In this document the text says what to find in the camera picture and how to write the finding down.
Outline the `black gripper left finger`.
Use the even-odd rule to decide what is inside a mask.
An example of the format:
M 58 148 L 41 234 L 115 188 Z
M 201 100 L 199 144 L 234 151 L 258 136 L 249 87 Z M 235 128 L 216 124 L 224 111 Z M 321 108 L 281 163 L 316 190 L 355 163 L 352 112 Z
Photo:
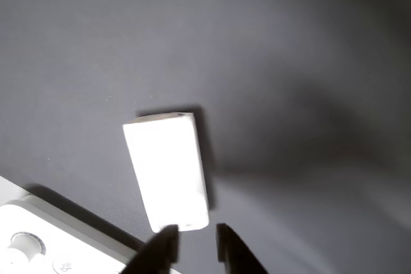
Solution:
M 154 235 L 129 261 L 122 274 L 169 274 L 179 258 L 179 228 L 168 225 Z

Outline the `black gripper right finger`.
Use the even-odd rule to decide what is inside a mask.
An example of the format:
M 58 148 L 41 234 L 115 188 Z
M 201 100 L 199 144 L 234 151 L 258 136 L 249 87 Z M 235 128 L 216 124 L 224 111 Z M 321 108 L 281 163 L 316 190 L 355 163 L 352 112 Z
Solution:
M 226 274 L 268 273 L 241 237 L 225 223 L 216 226 L 216 248 L 218 262 L 224 265 Z

